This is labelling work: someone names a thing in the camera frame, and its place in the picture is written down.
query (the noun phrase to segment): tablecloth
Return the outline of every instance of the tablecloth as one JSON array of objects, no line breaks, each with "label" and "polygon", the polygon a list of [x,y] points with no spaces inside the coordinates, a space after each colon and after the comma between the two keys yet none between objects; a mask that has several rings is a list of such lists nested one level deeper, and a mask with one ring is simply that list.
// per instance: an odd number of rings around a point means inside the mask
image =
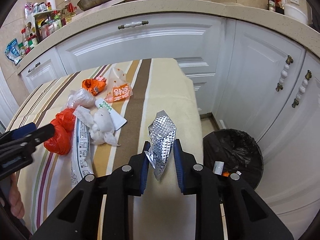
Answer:
[{"label": "tablecloth", "polygon": [[[132,155],[141,153],[143,144],[150,140],[148,126],[156,113],[165,110],[177,127],[183,150],[203,161],[202,133],[192,81],[174,59],[144,59],[105,65],[65,76],[35,89],[21,105],[7,130],[34,122],[37,127],[48,124],[60,112],[70,90],[81,88],[84,79],[108,76],[112,67],[127,74],[133,96],[117,101],[112,107],[125,119],[115,132],[119,147],[108,144],[91,145],[93,171],[96,176],[110,174],[127,164]],[[105,98],[106,89],[97,98]],[[17,173],[18,187],[25,206],[24,220],[35,232],[54,208],[71,190],[71,154],[61,156],[48,152],[43,144],[33,154],[34,162]],[[195,196],[183,196],[178,188],[173,154],[170,155],[161,181],[157,181],[150,166],[145,193],[130,197],[133,239],[194,239]],[[103,212],[100,217],[98,239],[102,235]]]}]

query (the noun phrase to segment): black trash bag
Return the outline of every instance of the black trash bag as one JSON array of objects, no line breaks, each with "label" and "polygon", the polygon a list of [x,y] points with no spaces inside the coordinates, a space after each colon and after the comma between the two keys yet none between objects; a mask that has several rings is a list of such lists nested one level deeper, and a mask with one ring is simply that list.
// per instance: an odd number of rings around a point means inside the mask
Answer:
[{"label": "black trash bag", "polygon": [[213,170],[214,162],[224,162],[223,171],[241,172],[241,177],[255,189],[262,177],[263,158],[259,146],[246,132],[223,129],[203,139],[204,166]]}]

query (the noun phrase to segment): crumpled foil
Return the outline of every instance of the crumpled foil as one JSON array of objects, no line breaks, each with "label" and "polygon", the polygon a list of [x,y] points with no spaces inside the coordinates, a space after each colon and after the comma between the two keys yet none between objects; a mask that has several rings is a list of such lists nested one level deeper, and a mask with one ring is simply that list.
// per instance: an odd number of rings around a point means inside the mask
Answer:
[{"label": "crumpled foil", "polygon": [[168,162],[176,136],[176,126],[162,110],[156,114],[155,120],[148,129],[152,144],[149,151],[145,151],[145,154],[155,169],[156,179],[159,180]]}]

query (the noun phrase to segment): kitchen cabinet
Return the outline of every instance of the kitchen cabinet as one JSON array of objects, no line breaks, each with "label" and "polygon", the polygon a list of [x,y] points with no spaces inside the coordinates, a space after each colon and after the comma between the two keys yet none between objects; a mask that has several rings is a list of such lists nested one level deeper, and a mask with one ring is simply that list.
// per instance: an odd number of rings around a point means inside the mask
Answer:
[{"label": "kitchen cabinet", "polygon": [[67,73],[56,47],[49,49],[21,72],[22,80],[30,93],[41,84],[65,75]]},{"label": "kitchen cabinet", "polygon": [[67,74],[135,59],[175,58],[194,82],[199,114],[207,114],[225,24],[225,18],[201,14],[140,15],[92,28],[57,48]]},{"label": "kitchen cabinet", "polygon": [[[308,70],[312,75],[309,81],[305,80]],[[299,104],[293,108],[299,90]],[[320,60],[307,53],[288,101],[259,142],[264,171],[256,191],[295,234],[295,239],[320,208],[319,95]]]},{"label": "kitchen cabinet", "polygon": [[[290,64],[283,90],[276,91],[287,56]],[[221,127],[247,132],[257,142],[284,107],[300,73],[305,49],[265,28],[236,21],[228,77],[219,108],[213,113]]]}]

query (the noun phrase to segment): tile floor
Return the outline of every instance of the tile floor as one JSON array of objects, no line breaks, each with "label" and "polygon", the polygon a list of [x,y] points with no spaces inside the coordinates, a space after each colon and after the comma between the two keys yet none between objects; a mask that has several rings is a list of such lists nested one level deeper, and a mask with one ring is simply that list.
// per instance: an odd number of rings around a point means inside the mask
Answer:
[{"label": "tile floor", "polygon": [[[205,137],[207,134],[218,130],[212,117],[207,117],[207,118],[201,119],[201,128],[202,128],[202,137]],[[226,219],[224,216],[223,205],[221,204],[220,207],[221,207],[221,215],[222,215],[224,240],[228,240],[227,225],[226,225]]]}]

